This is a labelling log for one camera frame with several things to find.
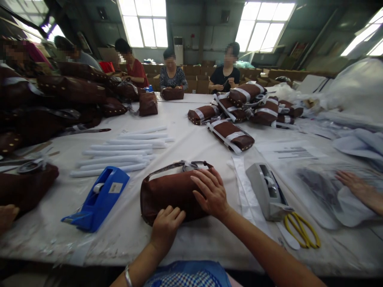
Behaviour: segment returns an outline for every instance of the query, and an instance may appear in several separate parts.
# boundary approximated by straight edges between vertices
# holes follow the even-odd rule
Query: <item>white tablecloth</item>
[[[53,157],[60,175],[39,206],[14,223],[0,239],[0,256],[52,263],[78,265],[126,265],[140,253],[150,238],[151,227],[140,217],[141,182],[150,172],[174,161],[205,160],[222,175],[230,205],[241,211],[234,171],[227,165],[231,152],[205,126],[195,126],[186,117],[195,109],[212,100],[211,95],[186,94],[183,101],[159,102],[158,115],[144,118],[129,113],[104,119],[97,128],[111,128],[109,132],[78,134],[53,139],[60,151]],[[73,179],[69,172],[75,162],[86,159],[81,152],[91,144],[102,144],[115,138],[123,130],[135,131],[167,125],[169,136],[176,142],[168,149],[158,149],[157,158],[144,170],[132,172],[131,179],[118,202],[98,232],[86,234],[74,226],[60,222],[73,214],[84,202],[97,177]],[[329,140],[296,131],[273,129],[243,123],[241,127],[254,136],[256,142],[282,139],[309,140],[324,153],[351,160],[331,147]],[[263,157],[252,147],[244,153],[256,161]],[[328,231],[320,228],[294,194],[279,182],[289,204],[317,231],[320,249],[287,250],[318,275],[366,276],[381,275],[383,271],[383,241],[369,226]],[[282,237],[274,223],[268,223],[275,238]],[[244,245],[218,220],[209,216],[184,224],[162,264],[175,260],[215,260],[225,268],[262,269]]]

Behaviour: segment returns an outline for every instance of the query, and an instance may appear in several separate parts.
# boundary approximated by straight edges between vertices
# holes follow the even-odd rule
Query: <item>dark hair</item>
[[[164,51],[164,60],[170,58],[170,57],[176,57],[176,54],[174,53],[174,49],[173,47],[168,47],[165,51]]]
[[[227,50],[229,50],[229,48],[232,48],[231,52],[233,53],[233,56],[238,58],[239,44],[237,42],[230,43],[229,45],[227,45],[225,53],[227,53]]]
[[[117,39],[115,42],[115,50],[122,54],[129,54],[132,52],[132,48],[129,46],[123,38]]]
[[[76,46],[63,36],[56,36],[54,42],[57,49],[68,52],[75,51]]]

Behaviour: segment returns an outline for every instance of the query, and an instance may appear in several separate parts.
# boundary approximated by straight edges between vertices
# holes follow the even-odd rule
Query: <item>silver bracelet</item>
[[[129,277],[129,265],[127,265],[125,268],[125,279],[126,279],[126,284],[128,285],[128,287],[133,287],[132,281],[130,280],[130,277]]]

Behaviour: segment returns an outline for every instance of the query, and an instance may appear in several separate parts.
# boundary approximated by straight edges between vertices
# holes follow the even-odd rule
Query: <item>blue tape dispenser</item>
[[[77,225],[78,229],[86,232],[97,231],[120,197],[129,178],[129,175],[117,167],[106,167],[89,192],[81,211],[64,217],[61,221]]]

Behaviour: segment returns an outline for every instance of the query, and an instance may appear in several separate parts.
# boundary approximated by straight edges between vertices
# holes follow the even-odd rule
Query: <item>yellow scissors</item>
[[[303,238],[304,240],[304,243],[302,243],[301,241],[299,241],[295,235],[291,232],[291,229],[290,229],[290,226],[288,224],[288,222],[290,221],[290,223],[294,226],[294,228],[298,231],[299,235]],[[307,235],[307,232],[306,230],[304,229],[303,227],[303,224],[306,225],[310,231],[312,232],[312,234],[314,235],[315,237],[315,243],[312,243],[312,241],[310,240],[310,237],[308,237]],[[287,231],[298,241],[299,245],[302,247],[302,248],[314,248],[314,249],[317,249],[317,248],[320,248],[320,239],[318,237],[318,234],[315,232],[315,230],[313,229],[313,227],[310,225],[310,223],[308,223],[307,221],[305,221],[300,215],[298,215],[296,212],[293,212],[293,213],[290,213],[288,215],[286,215],[284,217],[284,226],[286,227]]]

